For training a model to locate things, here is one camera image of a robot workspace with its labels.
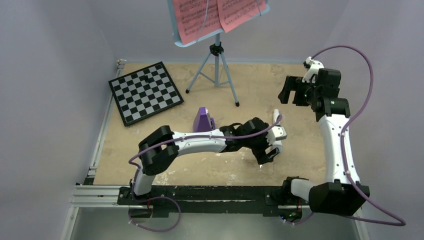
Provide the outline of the purple metronome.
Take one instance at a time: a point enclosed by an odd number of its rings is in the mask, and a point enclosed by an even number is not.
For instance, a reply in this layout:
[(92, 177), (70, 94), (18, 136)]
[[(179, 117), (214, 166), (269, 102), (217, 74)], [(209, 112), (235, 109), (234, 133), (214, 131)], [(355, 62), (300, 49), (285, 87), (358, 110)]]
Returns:
[(200, 107), (192, 125), (193, 132), (209, 132), (216, 129), (215, 120), (206, 107)]

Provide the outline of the light blue music stand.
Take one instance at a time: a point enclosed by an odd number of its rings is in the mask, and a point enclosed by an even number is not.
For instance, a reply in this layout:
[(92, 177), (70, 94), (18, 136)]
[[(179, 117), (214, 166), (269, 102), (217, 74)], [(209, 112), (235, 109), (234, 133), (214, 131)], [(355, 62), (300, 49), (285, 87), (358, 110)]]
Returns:
[[(212, 43), (209, 48), (208, 48), (208, 53), (206, 55), (206, 57), (204, 58), (203, 62), (201, 63), (200, 67), (198, 68), (197, 72), (195, 73), (194, 77), (192, 78), (190, 84), (187, 86), (185, 92), (188, 94), (190, 93), (195, 81), (197, 80), (198, 76), (203, 76), (204, 78), (208, 79), (209, 81), (211, 81), (215, 87), (219, 87), (222, 85), (226, 85), (228, 84), (230, 86), (233, 98), (234, 98), (234, 103), (236, 107), (239, 107), (240, 102), (238, 100), (236, 91), (235, 91), (235, 87), (233, 84), (233, 80), (230, 74), (230, 70), (226, 61), (226, 57), (224, 54), (224, 48), (222, 46), (222, 42), (221, 42), (221, 34), (225, 33), (223, 28), (221, 27), (221, 29), (214, 31), (202, 38), (200, 38), (199, 41), (197, 42), (192, 42), (189, 43), (187, 45), (183, 45), (178, 33), (178, 29), (177, 29), (177, 22), (176, 22), (176, 17), (174, 14), (174, 8), (172, 6), (171, 3), (172, 0), (167, 1), (167, 6), (168, 6), (168, 12), (169, 12), (169, 17), (170, 17), (170, 21), (171, 21), (171, 26), (172, 26), (172, 31), (173, 31), (173, 40), (174, 40), (174, 44), (180, 48), (186, 48), (189, 46), (192, 46), (200, 41), (206, 40), (208, 38), (213, 37), (214, 38), (214, 43)], [(270, 10), (270, 6), (269, 6), (269, 2), (267, 1), (267, 8), (266, 10), (262, 13), (262, 15), (266, 14), (268, 11)], [(262, 15), (258, 15), (255, 16), (253, 18), (251, 18), (250, 20), (262, 16)]]

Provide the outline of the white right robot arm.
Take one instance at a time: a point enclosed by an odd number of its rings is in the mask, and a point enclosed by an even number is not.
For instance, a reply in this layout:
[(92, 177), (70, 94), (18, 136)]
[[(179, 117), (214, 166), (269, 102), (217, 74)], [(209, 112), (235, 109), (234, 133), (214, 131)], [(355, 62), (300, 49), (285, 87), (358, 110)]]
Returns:
[(351, 112), (348, 100), (339, 97), (341, 78), (339, 70), (330, 68), (320, 68), (311, 80), (286, 77), (278, 99), (287, 104), (294, 92), (294, 105), (311, 107), (323, 136), (326, 170), (321, 184), (287, 177), (280, 199), (288, 204), (303, 199), (313, 213), (352, 217), (370, 196), (370, 188), (361, 184), (354, 166), (347, 127)]

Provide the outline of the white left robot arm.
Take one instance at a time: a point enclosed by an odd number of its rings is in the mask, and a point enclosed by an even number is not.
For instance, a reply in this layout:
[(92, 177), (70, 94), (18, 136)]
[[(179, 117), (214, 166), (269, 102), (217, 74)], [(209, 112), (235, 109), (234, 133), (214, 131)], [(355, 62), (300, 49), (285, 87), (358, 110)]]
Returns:
[(165, 172), (176, 158), (197, 153), (232, 153), (250, 149), (258, 165), (272, 163), (280, 150), (275, 145), (287, 138), (277, 122), (268, 124), (258, 117), (204, 132), (179, 132), (163, 125), (138, 144), (138, 153), (128, 162), (137, 170), (129, 197), (138, 205), (146, 203), (155, 177)]

